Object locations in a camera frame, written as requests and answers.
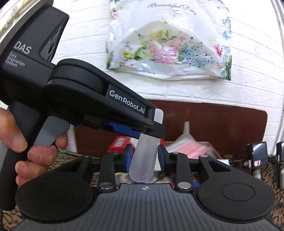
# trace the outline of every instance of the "floral plastic bag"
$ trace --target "floral plastic bag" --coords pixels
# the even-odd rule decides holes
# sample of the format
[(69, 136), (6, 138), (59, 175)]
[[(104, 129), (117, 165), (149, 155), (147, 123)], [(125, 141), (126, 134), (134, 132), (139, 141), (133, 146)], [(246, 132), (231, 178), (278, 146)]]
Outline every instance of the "floral plastic bag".
[(107, 68), (160, 79), (231, 79), (221, 0), (110, 0)]

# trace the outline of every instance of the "finger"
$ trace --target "finger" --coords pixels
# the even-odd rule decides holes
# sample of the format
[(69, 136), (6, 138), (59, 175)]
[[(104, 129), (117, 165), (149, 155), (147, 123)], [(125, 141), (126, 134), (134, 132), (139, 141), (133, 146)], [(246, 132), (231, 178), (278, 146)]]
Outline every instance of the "finger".
[(67, 133), (63, 133), (60, 136), (58, 136), (58, 138), (56, 139), (55, 145), (59, 148), (65, 148), (65, 146), (68, 143), (68, 136)]
[(24, 183), (26, 183), (28, 181), (30, 181), (30, 179), (28, 179), (28, 178), (25, 178), (25, 177), (22, 177), (22, 176), (19, 176), (19, 175), (17, 175), (17, 177), (16, 177), (16, 183), (19, 186), (22, 186)]
[(0, 139), (15, 152), (23, 152), (28, 145), (13, 114), (3, 108), (0, 108)]
[(35, 164), (33, 162), (18, 161), (15, 165), (15, 170), (18, 175), (34, 179), (48, 171), (48, 167)]
[(58, 148), (54, 145), (49, 148), (44, 146), (34, 146), (29, 149), (28, 158), (35, 164), (49, 167), (56, 160), (57, 153)]

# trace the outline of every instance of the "pink flower print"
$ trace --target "pink flower print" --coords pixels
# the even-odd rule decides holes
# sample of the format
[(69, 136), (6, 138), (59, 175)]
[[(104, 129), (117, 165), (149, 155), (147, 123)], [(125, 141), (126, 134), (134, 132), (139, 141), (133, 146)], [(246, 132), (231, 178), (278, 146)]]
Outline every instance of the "pink flower print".
[(130, 63), (130, 64), (127, 64), (127, 65), (125, 65), (126, 67), (132, 67), (132, 66), (134, 66), (135, 64), (134, 63)]
[(186, 40), (186, 37), (185, 36), (180, 36), (178, 39), (179, 39), (179, 41), (182, 42), (182, 41)]
[(169, 42), (166, 45), (172, 47), (175, 51), (178, 51), (182, 47), (181, 43), (174, 43), (174, 42)]
[(216, 50), (217, 55), (219, 55), (219, 56), (221, 57), (222, 52), (223, 52), (223, 49), (222, 49), (222, 48), (220, 48), (219, 44), (214, 45), (213, 47), (214, 47), (214, 49)]
[(160, 46), (156, 42), (148, 43), (148, 49), (153, 54), (153, 60), (158, 63), (172, 64), (177, 59), (177, 51), (169, 46)]
[(119, 16), (119, 13), (114, 12), (114, 13), (111, 15), (111, 18), (112, 18), (112, 19), (116, 19), (118, 16)]

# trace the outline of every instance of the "white plastic tube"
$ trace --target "white plastic tube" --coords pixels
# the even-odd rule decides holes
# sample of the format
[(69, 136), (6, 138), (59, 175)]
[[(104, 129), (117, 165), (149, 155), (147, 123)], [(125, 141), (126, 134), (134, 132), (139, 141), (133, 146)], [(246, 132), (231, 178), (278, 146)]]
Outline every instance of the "white plastic tube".
[[(154, 121), (163, 123), (163, 117), (163, 111), (156, 108)], [(132, 180), (145, 182), (153, 176), (159, 142), (159, 138), (140, 135), (129, 169)]]

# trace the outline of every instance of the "white brick wall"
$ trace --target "white brick wall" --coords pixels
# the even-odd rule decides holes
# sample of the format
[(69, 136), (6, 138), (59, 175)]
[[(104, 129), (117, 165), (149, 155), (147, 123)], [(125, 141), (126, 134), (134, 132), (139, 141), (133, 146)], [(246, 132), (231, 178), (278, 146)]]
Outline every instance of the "white brick wall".
[(264, 141), (272, 152), (281, 122), (284, 61), (281, 36), (270, 0), (223, 0), (233, 31), (232, 81), (163, 81), (105, 70), (108, 0), (54, 0), (70, 15), (53, 62), (87, 61), (145, 98), (228, 104), (265, 110)]

